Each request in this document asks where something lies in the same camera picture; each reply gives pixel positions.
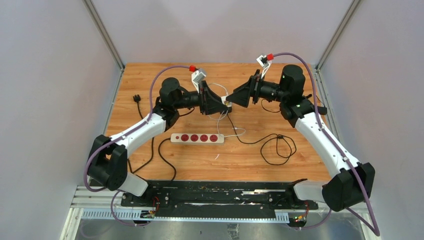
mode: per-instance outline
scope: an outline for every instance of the robotic arm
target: robotic arm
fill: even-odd
[[[196,91],[187,91],[174,77],[165,79],[148,122],[146,121],[150,115],[111,137],[104,135],[96,137],[90,156],[111,141],[119,140],[101,150],[93,158],[87,174],[111,191],[119,189],[135,196],[143,195],[148,183],[127,171],[127,159],[145,142],[170,129],[180,117],[178,109],[199,107],[204,115],[232,111],[225,99],[208,87],[205,77],[206,73],[202,69],[193,69],[191,81]]]
[[[270,63],[264,58],[262,56],[258,59],[266,69]],[[305,200],[313,200],[326,203],[330,209],[339,212],[363,202],[364,196],[352,169],[345,162],[345,157],[340,154],[335,145],[344,151],[346,157],[358,172],[368,197],[373,187],[375,170],[370,163],[360,163],[330,131],[326,132],[335,143],[331,142],[323,133],[322,129],[326,126],[321,116],[318,119],[322,126],[320,127],[320,124],[318,124],[314,105],[308,100],[310,96],[303,95],[304,85],[305,76],[302,69],[297,65],[286,65],[282,70],[279,83],[265,81],[264,74],[260,74],[258,69],[245,84],[236,88],[226,100],[245,108],[248,107],[250,98],[252,98],[254,104],[258,102],[259,98],[266,99],[269,102],[280,102],[279,108],[283,118],[310,142],[332,177],[328,183],[312,182],[306,179],[293,182],[290,189],[286,191],[290,197],[290,202],[292,205],[301,205]],[[325,115],[327,109],[319,106],[318,112]]]

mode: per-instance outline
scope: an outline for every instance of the white power strip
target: white power strip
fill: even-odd
[[[187,145],[222,145],[224,144],[224,135],[204,133],[172,133],[171,143]]]

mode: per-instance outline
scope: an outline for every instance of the wall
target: wall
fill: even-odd
[[[364,0],[322,73],[347,149],[376,169],[382,239],[422,239],[424,2]]]
[[[316,64],[352,0],[93,0],[124,62]],[[297,62],[281,57],[278,62]]]
[[[58,239],[120,72],[82,1],[0,6],[0,239]]]

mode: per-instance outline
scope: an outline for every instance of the power strip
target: power strip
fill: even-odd
[[[204,133],[172,133],[171,143],[187,145],[222,145],[224,144],[224,135]]]

